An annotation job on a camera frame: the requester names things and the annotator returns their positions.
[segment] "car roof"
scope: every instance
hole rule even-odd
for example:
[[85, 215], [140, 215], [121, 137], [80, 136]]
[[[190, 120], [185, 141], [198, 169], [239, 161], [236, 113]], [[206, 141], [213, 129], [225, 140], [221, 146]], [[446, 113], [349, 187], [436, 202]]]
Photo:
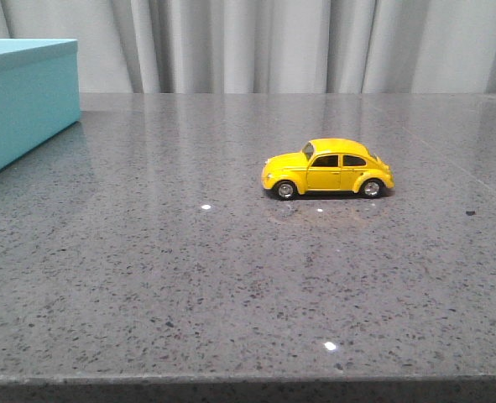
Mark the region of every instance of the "car roof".
[[363, 144], [349, 139], [313, 139], [310, 141], [317, 154], [349, 153], [367, 155], [368, 150]]

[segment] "hubcap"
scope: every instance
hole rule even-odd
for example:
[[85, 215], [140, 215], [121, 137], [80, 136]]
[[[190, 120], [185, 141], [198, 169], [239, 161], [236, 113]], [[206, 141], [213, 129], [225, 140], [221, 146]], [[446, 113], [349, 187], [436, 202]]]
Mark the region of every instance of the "hubcap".
[[282, 183], [279, 185], [278, 193], [284, 199], [288, 199], [294, 193], [294, 188], [290, 183]]
[[367, 196], [376, 196], [380, 192], [380, 184], [378, 182], [369, 182], [365, 185], [364, 191]]

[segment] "yellow beetle car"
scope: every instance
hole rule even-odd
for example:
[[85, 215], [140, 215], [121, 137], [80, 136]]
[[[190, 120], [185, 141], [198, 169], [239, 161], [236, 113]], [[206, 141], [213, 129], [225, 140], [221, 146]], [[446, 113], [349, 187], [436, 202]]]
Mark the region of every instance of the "yellow beetle car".
[[297, 153], [270, 158], [261, 182], [282, 200], [308, 191], [353, 191], [372, 199], [394, 187], [389, 166], [348, 139], [314, 139]]

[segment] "turquoise box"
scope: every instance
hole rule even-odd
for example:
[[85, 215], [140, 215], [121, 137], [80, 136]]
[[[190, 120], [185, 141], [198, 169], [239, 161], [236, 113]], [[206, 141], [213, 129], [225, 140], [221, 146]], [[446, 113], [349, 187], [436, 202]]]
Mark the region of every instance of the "turquoise box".
[[80, 118], [74, 39], [0, 39], [0, 170]]

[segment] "speckled stone surface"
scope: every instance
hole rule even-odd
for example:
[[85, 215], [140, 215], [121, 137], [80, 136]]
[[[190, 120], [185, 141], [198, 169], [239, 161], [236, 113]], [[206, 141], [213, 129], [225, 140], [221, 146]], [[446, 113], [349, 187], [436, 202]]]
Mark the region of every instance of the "speckled stone surface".
[[[81, 102], [0, 173], [0, 401], [496, 400], [496, 96]], [[269, 197], [264, 161], [318, 137], [394, 191]]]

